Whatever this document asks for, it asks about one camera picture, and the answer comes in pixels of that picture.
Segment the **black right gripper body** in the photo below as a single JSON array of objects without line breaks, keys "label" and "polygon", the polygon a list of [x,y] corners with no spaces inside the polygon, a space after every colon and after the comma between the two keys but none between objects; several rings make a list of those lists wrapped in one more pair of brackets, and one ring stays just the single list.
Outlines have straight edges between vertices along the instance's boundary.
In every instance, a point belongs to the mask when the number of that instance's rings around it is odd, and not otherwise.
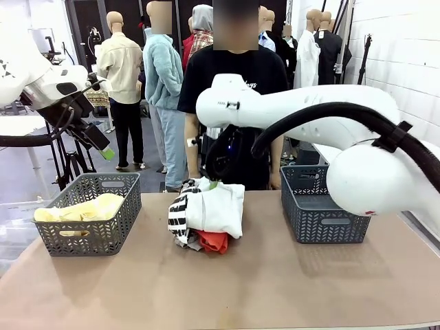
[{"label": "black right gripper body", "polygon": [[221,181],[237,165],[241,153],[241,130],[229,125],[209,148],[206,155],[206,173],[212,181]]}]

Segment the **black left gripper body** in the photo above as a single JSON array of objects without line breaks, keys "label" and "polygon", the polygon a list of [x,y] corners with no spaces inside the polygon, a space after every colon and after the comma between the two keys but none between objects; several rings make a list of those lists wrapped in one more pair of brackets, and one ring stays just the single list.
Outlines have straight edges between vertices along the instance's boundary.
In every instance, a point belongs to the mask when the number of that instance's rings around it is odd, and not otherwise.
[{"label": "black left gripper body", "polygon": [[95,124],[85,120],[92,110],[90,101],[84,95],[78,95],[77,98],[67,96],[36,112],[52,126],[49,136],[53,140],[66,133],[88,149],[94,147],[105,151],[110,141]]}]

